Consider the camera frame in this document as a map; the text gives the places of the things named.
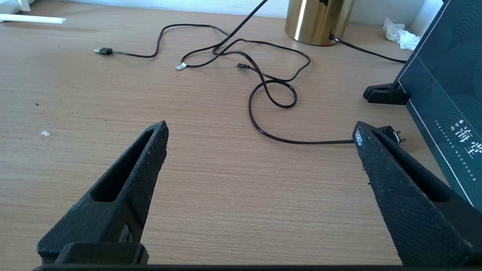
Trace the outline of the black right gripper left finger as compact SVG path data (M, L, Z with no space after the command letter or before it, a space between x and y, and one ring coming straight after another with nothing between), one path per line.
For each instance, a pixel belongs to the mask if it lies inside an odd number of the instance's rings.
M70 243L140 242L168 137L160 121L134 140L38 242L43 264L54 263Z

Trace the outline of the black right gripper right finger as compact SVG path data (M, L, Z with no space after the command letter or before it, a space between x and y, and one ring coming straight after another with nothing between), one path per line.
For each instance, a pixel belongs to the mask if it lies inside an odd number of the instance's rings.
M391 126L357 122L353 140L405 266L481 266L481 212L400 147Z

